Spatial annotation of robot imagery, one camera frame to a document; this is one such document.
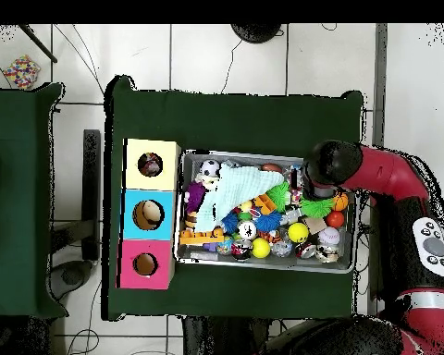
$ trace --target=pink box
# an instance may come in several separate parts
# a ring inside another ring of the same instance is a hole
[[[120,259],[118,288],[148,288],[165,290],[174,274],[171,241],[150,239],[124,239]],[[133,268],[133,261],[142,253],[150,253],[157,267],[151,275],[140,275]]]

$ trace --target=red ball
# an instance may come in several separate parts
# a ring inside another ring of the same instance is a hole
[[[344,214],[341,211],[332,211],[326,216],[326,223],[328,226],[339,228],[344,224]]]

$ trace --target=blue box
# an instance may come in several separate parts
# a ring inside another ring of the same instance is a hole
[[[123,239],[162,239],[172,240],[176,197],[173,191],[122,190],[125,197],[123,219]],[[153,230],[142,230],[133,222],[133,209],[139,202],[152,200],[163,207],[164,218],[160,226]]]

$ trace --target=purple toy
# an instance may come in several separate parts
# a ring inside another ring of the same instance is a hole
[[[191,184],[189,184],[184,200],[188,204],[186,207],[188,214],[193,213],[194,211],[197,212],[197,210],[199,210],[199,207],[203,203],[204,195],[205,188],[201,182],[193,181]]]

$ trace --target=orange toy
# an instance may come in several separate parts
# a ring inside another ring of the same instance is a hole
[[[220,227],[213,231],[193,232],[191,230],[183,230],[179,233],[179,244],[207,244],[209,242],[224,242],[224,230]]]
[[[347,195],[345,193],[339,193],[338,195],[334,196],[334,206],[332,209],[334,211],[342,211],[347,208],[347,204],[349,204],[349,199],[347,198]]]
[[[263,215],[268,215],[277,209],[277,205],[264,193],[263,195],[254,198],[255,205],[262,207],[261,212]]]

